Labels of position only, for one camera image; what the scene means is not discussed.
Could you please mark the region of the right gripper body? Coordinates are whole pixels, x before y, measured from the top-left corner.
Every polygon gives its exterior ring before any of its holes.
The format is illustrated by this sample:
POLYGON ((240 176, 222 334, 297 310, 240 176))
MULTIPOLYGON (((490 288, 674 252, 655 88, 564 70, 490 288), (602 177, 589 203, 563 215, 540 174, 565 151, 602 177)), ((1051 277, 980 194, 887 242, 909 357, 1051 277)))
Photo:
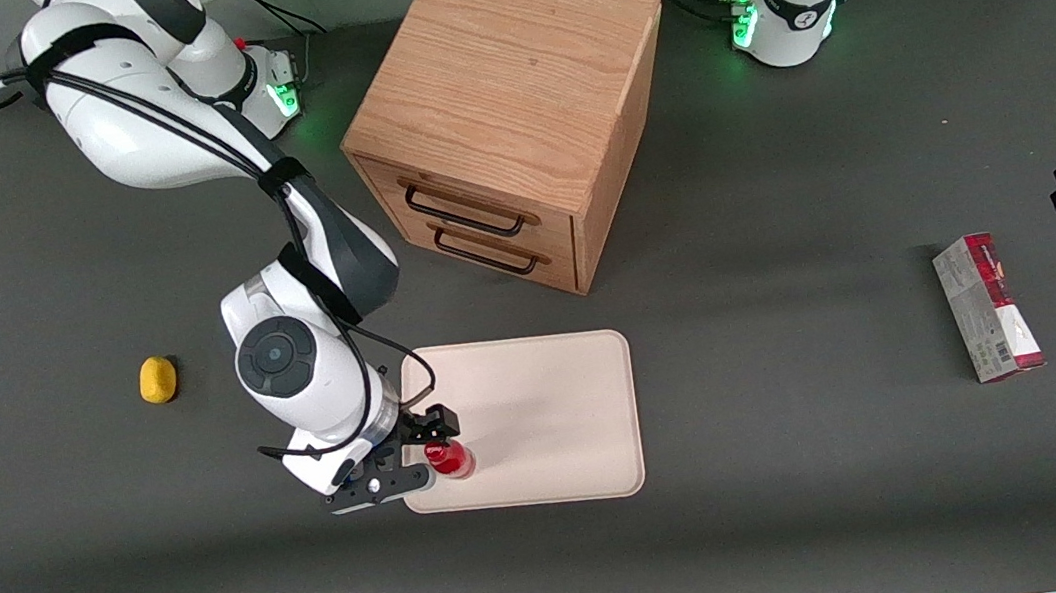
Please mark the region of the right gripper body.
POLYGON ((372 451, 374 472, 382 483, 420 478, 417 466, 426 466, 422 448, 429 432, 412 423, 397 424, 372 451))

